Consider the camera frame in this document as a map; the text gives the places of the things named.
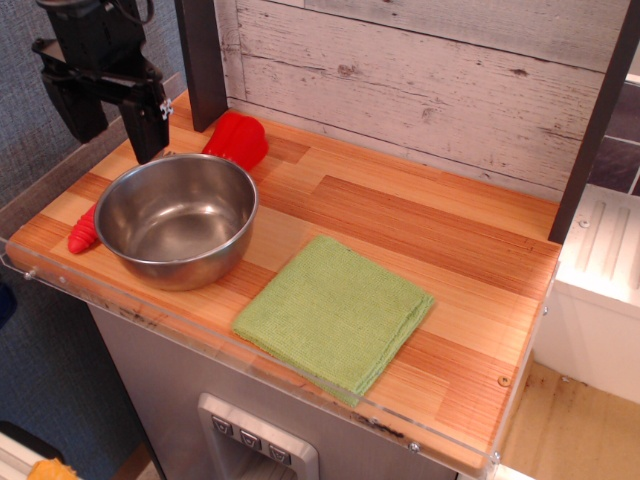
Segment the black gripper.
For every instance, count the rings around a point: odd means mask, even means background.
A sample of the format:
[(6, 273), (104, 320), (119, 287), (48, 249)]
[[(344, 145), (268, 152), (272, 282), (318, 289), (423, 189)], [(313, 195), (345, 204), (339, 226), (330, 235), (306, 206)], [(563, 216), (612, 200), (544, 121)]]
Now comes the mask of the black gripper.
[(32, 49), (43, 62), (45, 90), (71, 135), (88, 143), (108, 128), (102, 104), (119, 105), (136, 160), (146, 164), (169, 144), (171, 101), (162, 74), (142, 54), (148, 1), (39, 1), (53, 39)]

